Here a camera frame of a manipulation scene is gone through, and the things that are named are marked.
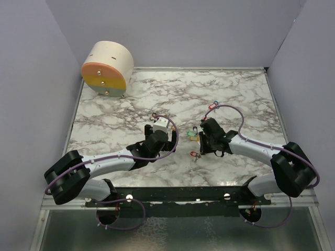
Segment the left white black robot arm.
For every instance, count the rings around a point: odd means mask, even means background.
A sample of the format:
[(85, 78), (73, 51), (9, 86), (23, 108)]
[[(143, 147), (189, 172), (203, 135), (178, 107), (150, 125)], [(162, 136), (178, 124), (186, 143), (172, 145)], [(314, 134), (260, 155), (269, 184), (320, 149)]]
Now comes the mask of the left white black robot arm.
[(98, 200), (110, 206), (117, 198), (117, 191), (109, 179), (96, 177), (113, 172), (140, 169), (162, 159), (160, 152), (175, 152), (178, 132), (171, 135), (163, 130), (154, 130), (147, 125), (149, 135), (144, 141), (127, 146), (118, 152), (96, 156), (81, 155), (77, 150), (67, 152), (45, 173), (45, 193), (51, 195), (55, 204), (62, 205), (76, 198)]

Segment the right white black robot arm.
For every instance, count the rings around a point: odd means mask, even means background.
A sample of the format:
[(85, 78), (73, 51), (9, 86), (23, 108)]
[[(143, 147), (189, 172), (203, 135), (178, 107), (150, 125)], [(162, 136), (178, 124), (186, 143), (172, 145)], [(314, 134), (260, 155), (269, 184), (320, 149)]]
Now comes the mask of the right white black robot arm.
[(311, 162), (298, 144), (284, 146), (243, 138), (237, 131), (225, 132), (213, 118), (202, 120), (200, 127), (200, 153), (214, 153), (218, 157), (236, 154), (251, 158), (272, 168), (272, 173), (250, 178), (240, 192), (245, 204), (253, 204), (260, 196), (283, 192), (297, 198), (317, 178)]

